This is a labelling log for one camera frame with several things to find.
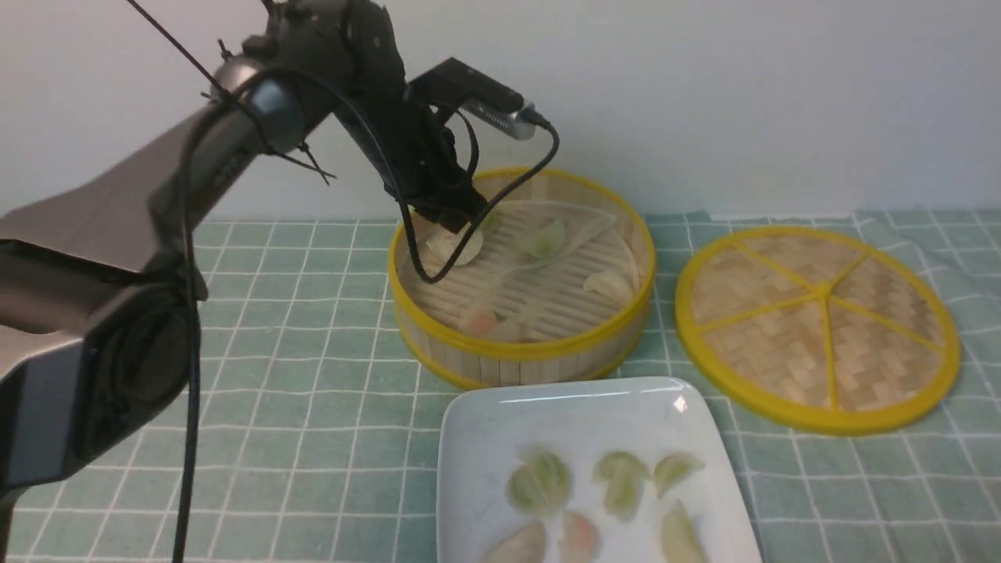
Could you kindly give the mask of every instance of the dumpling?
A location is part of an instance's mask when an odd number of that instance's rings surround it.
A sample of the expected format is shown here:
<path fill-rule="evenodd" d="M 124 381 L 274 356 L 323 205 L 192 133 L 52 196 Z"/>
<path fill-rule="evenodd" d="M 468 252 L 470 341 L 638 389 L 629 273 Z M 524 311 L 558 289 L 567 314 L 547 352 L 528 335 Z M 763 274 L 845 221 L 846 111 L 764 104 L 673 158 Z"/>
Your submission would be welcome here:
<path fill-rule="evenodd" d="M 546 526 L 536 521 L 486 552 L 480 563 L 543 563 L 546 559 Z"/>

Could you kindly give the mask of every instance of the green checkered tablecloth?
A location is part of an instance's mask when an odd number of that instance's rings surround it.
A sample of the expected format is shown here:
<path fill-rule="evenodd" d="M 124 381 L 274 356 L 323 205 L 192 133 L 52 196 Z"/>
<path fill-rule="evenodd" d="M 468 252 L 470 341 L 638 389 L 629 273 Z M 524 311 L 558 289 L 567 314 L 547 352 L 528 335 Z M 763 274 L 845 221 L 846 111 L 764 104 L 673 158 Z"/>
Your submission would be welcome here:
<path fill-rule="evenodd" d="M 857 440 L 792 432 L 746 411 L 695 370 L 675 334 L 675 284 L 693 248 L 767 221 L 694 213 L 649 222 L 657 314 L 617 377 L 674 376 L 706 396 L 766 561 L 1001 558 L 1001 211 L 805 221 L 899 258 L 962 331 L 962 376 L 942 407 L 903 431 Z M 399 340 L 385 275 L 393 228 L 199 229 L 212 299 L 202 308 L 190 560 L 435 561 L 437 441 L 457 390 L 421 370 Z M 182 397 L 66 483 L 29 491 L 9 559 L 166 561 L 183 424 Z"/>

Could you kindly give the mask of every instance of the square plate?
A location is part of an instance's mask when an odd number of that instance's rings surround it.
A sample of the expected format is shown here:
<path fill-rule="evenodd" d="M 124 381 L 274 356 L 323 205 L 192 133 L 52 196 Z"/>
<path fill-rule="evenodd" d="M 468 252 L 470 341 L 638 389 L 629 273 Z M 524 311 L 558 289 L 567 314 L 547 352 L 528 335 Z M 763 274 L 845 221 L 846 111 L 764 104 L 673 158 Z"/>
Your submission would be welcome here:
<path fill-rule="evenodd" d="M 519 456 L 540 446 L 574 473 L 568 509 L 598 530 L 598 562 L 665 561 L 661 522 L 675 500 L 688 509 L 710 563 L 759 563 L 761 556 L 737 478 L 699 392 L 673 378 L 628 378 L 473 391 L 448 406 L 437 477 L 438 563 L 473 563 L 533 519 L 511 507 L 505 488 Z M 619 523 L 592 481 L 605 454 L 625 450 L 653 472 L 665 456 L 688 452 L 706 467 L 658 500 L 644 486 L 636 518 Z M 546 521 L 546 563 L 556 563 L 562 517 Z"/>

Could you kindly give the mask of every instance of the bamboo steamer lid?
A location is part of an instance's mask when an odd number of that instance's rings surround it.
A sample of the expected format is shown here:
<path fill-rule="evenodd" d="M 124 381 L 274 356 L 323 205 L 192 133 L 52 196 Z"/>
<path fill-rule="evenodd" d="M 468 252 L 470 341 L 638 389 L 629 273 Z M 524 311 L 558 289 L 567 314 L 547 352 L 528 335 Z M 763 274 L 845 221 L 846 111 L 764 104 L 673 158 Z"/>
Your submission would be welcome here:
<path fill-rule="evenodd" d="M 679 336 L 707 377 L 796 428 L 899 428 L 959 373 L 959 338 L 934 293 L 841 234 L 771 226 L 725 236 L 685 267 L 676 302 Z"/>

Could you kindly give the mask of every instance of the wire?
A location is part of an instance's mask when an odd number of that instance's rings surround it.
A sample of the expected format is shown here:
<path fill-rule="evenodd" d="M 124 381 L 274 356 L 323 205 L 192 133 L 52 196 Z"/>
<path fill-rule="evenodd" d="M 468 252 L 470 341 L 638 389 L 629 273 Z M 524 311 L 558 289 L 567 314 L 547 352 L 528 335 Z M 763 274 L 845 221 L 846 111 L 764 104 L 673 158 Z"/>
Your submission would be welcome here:
<path fill-rule="evenodd" d="M 184 293 L 187 300 L 188 316 L 188 407 L 187 431 L 184 435 L 184 468 L 181 471 L 180 502 L 177 505 L 177 527 L 174 531 L 174 563 L 184 561 L 187 544 L 188 520 L 191 515 L 191 496 L 194 489 L 195 456 L 198 451 L 198 414 L 201 396 L 201 327 L 198 319 L 198 299 L 195 296 L 194 280 L 197 272 L 194 265 L 194 241 L 192 236 L 191 210 L 187 199 L 191 189 L 191 159 L 212 125 L 225 115 L 229 108 L 217 105 L 195 124 L 188 135 L 181 153 L 177 173 L 177 204 L 180 205 L 181 236 L 184 246 Z"/>
<path fill-rule="evenodd" d="M 515 180 L 513 180 L 511 183 L 505 186 L 504 189 L 498 191 L 496 195 L 494 195 L 486 203 L 486 206 L 483 207 L 483 209 L 479 212 L 479 215 L 477 215 L 474 219 L 472 219 L 469 222 L 468 228 L 465 229 L 465 232 L 459 239 L 458 244 L 455 246 L 455 249 L 452 251 L 451 255 L 448 256 L 448 259 L 445 260 L 444 264 L 441 266 L 441 269 L 439 269 L 437 273 L 435 273 L 434 275 L 428 274 L 427 270 L 424 269 L 423 263 L 421 263 L 420 261 L 420 252 L 417 249 L 417 240 L 416 240 L 416 233 L 413 230 L 413 221 L 410 217 L 409 210 L 406 209 L 406 207 L 402 203 L 400 204 L 400 212 L 402 213 L 402 220 L 403 220 L 403 230 L 406 233 L 407 250 L 410 253 L 410 261 L 413 262 L 413 269 L 416 271 L 417 277 L 419 277 L 421 282 L 424 282 L 425 284 L 437 284 L 438 282 L 443 279 L 444 276 L 448 274 L 448 271 L 451 270 L 452 266 L 455 265 L 455 260 L 458 259 L 459 254 L 461 254 L 462 250 L 465 248 L 465 244 L 469 241 L 469 238 L 472 237 L 473 231 L 475 231 L 475 229 L 479 227 L 480 223 L 482 223 L 483 220 L 486 218 L 486 215 L 489 214 L 494 207 L 496 207 L 497 203 L 499 203 L 502 199 L 511 195 L 513 191 L 521 187 L 522 184 L 524 184 L 525 182 L 529 181 L 529 178 L 535 176 L 540 171 L 542 171 L 543 168 L 548 166 L 550 162 L 553 161 L 553 158 L 557 155 L 557 152 L 560 150 L 560 133 L 557 132 L 556 127 L 554 127 L 552 123 L 547 121 L 546 118 L 544 118 L 536 111 L 532 111 L 529 115 L 527 115 L 527 118 L 532 123 L 545 129 L 548 133 L 550 133 L 550 136 L 553 137 L 553 144 L 550 147 L 550 151 L 535 166 L 533 166 L 532 168 L 524 172 L 522 175 L 515 178 Z"/>
<path fill-rule="evenodd" d="M 313 161 L 313 165 L 309 165 L 292 156 L 289 156 L 287 154 L 282 154 L 274 150 L 271 144 L 267 142 L 267 136 L 264 134 L 264 126 L 261 124 L 260 119 L 257 118 L 257 116 L 253 113 L 253 111 L 250 110 L 250 108 L 246 107 L 244 104 L 239 102 L 238 100 L 239 96 L 223 88 L 222 84 L 219 84 L 219 81 L 216 80 L 214 76 L 212 76 L 212 73 L 209 72 L 204 65 L 198 62 L 198 59 L 194 58 L 194 55 L 192 55 L 190 51 L 185 49 L 184 45 L 181 45 L 180 41 L 175 39 L 174 36 L 171 35 L 170 32 L 167 31 L 166 28 L 164 28 L 163 25 L 161 25 L 160 22 L 158 22 L 156 18 L 152 16 L 152 14 L 147 12 L 141 5 L 139 5 L 139 2 L 137 0 L 125 0 L 125 1 L 128 2 L 128 4 L 132 6 L 132 8 L 134 8 L 135 11 L 138 12 L 140 16 L 143 17 L 143 19 L 145 19 L 147 22 L 149 22 L 150 25 L 152 25 L 157 31 L 159 31 L 160 35 L 162 35 L 167 41 L 169 41 L 170 44 L 174 46 L 174 49 L 176 49 L 181 55 L 183 55 L 184 58 L 187 59 L 187 61 L 191 63 L 191 65 L 194 66 L 195 69 L 197 69 L 198 72 L 200 72 L 201 75 L 204 76 L 205 79 L 208 80 L 210 84 L 212 84 L 212 87 L 215 88 L 215 91 L 219 94 L 219 97 L 223 98 L 227 103 L 235 104 L 240 109 L 240 111 L 242 111 L 247 117 L 250 118 L 250 121 L 253 123 L 254 128 L 257 130 L 257 136 L 260 137 L 260 140 L 264 145 L 265 149 L 264 154 L 267 154 L 269 156 L 270 155 L 278 156 L 282 160 L 287 160 L 295 165 L 317 172 L 319 173 L 320 177 L 323 178 L 323 181 L 327 183 L 327 185 L 330 184 L 330 182 L 327 181 L 327 177 L 332 177 L 336 179 L 337 176 L 321 169 L 319 167 L 319 164 L 316 164 L 315 161 Z M 264 7 L 268 10 L 268 14 L 270 15 L 274 8 L 274 3 L 271 0 L 262 0 L 262 1 L 264 3 Z M 223 58 L 226 58 L 226 53 L 228 53 L 228 51 L 223 45 L 221 39 L 219 39 L 219 47 L 222 49 Z M 202 93 L 202 96 L 211 99 L 211 96 L 204 92 Z"/>
<path fill-rule="evenodd" d="M 556 156 L 557 151 L 560 147 L 560 135 L 557 133 L 556 128 L 549 123 L 542 115 L 539 115 L 535 111 L 530 115 L 530 119 L 536 123 L 538 126 L 543 127 L 553 137 L 553 146 L 549 153 L 535 166 L 520 175 L 510 184 L 508 184 L 504 189 L 497 192 L 496 195 L 486 206 L 480 211 L 479 215 L 473 218 L 469 227 L 466 229 L 462 238 L 459 240 L 458 245 L 455 250 L 449 256 L 448 260 L 445 261 L 444 265 L 440 270 L 434 275 L 428 275 L 424 270 L 423 265 L 420 263 L 419 252 L 416 246 L 416 235 L 413 229 L 413 222 L 411 220 L 408 203 L 402 196 L 402 191 L 399 188 L 399 182 L 396 178 L 395 170 L 392 167 L 389 158 L 386 156 L 383 143 L 379 139 L 378 135 L 375 134 L 374 129 L 368 122 L 365 115 L 358 110 L 356 105 L 351 101 L 350 98 L 345 96 L 340 90 L 335 86 L 329 84 L 322 78 L 309 74 L 303 71 L 291 69 L 291 68 L 270 68 L 262 70 L 252 77 L 244 81 L 239 87 L 235 88 L 233 91 L 228 91 L 222 88 L 216 80 L 208 73 L 203 66 L 201 66 L 198 61 L 188 52 L 183 45 L 181 45 L 173 36 L 167 32 L 148 12 L 146 12 L 142 7 L 136 2 L 136 0 L 126 0 L 133 8 L 136 9 L 153 27 L 160 32 L 170 43 L 188 59 L 209 81 L 217 88 L 219 92 L 220 101 L 214 105 L 209 111 L 201 116 L 195 125 L 190 130 L 188 137 L 185 139 L 185 144 L 181 152 L 181 160 L 178 167 L 177 173 L 177 202 L 180 206 L 180 227 L 181 227 L 181 241 L 183 246 L 183 268 L 184 268 L 184 293 L 187 305 L 187 321 L 188 321 L 188 412 L 187 412 L 187 428 L 185 432 L 184 440 L 184 462 L 183 469 L 181 473 L 181 490 L 180 490 L 180 500 L 177 509 L 177 525 L 174 535 L 174 547 L 172 553 L 172 561 L 174 563 L 182 563 L 184 560 L 184 551 L 187 543 L 187 531 L 188 524 L 190 520 L 191 513 L 191 497 L 194 487 L 194 472 L 195 472 L 195 462 L 198 447 L 198 417 L 200 411 L 200 393 L 201 393 L 201 367 L 200 367 L 200 348 L 201 348 L 201 338 L 200 338 L 200 322 L 198 319 L 198 306 L 197 306 L 197 295 L 195 292 L 195 279 L 197 278 L 197 270 L 195 268 L 194 260 L 194 241 L 193 241 L 193 225 L 191 224 L 190 208 L 188 205 L 188 196 L 191 191 L 191 167 L 192 160 L 195 152 L 197 151 L 199 145 L 204 139 L 205 135 L 211 130 L 212 126 L 225 116 L 229 111 L 232 110 L 233 106 L 244 114 L 246 114 L 251 122 L 254 124 L 260 140 L 263 146 L 268 151 L 268 153 L 274 153 L 271 150 L 266 137 L 263 134 L 263 129 L 256 116 L 245 107 L 240 101 L 240 96 L 250 88 L 256 86 L 263 80 L 278 77 L 278 76 L 293 76 L 309 82 L 315 87 L 328 93 L 330 96 L 337 99 L 345 107 L 347 107 L 351 113 L 357 118 L 358 122 L 361 123 L 364 128 L 365 133 L 372 140 L 375 145 L 375 149 L 378 152 L 379 159 L 382 161 L 382 165 L 386 170 L 386 183 L 388 184 L 396 202 L 399 205 L 400 214 L 402 216 L 403 227 L 406 232 L 407 246 L 410 253 L 410 258 L 413 261 L 414 268 L 417 271 L 418 276 L 428 283 L 435 284 L 441 280 L 454 265 L 455 260 L 458 259 L 459 254 L 462 249 L 464 249 L 465 244 L 468 242 L 473 231 L 479 226 L 479 224 L 485 219 L 486 215 L 496 206 L 496 204 L 507 197 L 512 191 L 517 189 L 519 186 L 524 184 L 529 178 L 536 175 L 545 168 Z M 466 170 L 467 175 L 471 174 L 475 170 L 475 166 L 478 163 L 479 157 L 479 146 L 475 139 L 475 134 L 472 131 L 472 125 L 469 123 L 463 115 L 459 114 L 463 122 L 466 125 L 466 129 L 470 134 L 470 158 L 469 166 Z M 319 171 L 321 174 L 325 174 L 318 167 L 313 167 L 304 162 L 298 162 L 288 157 L 287 159 L 294 161 L 296 164 L 314 169 Z"/>

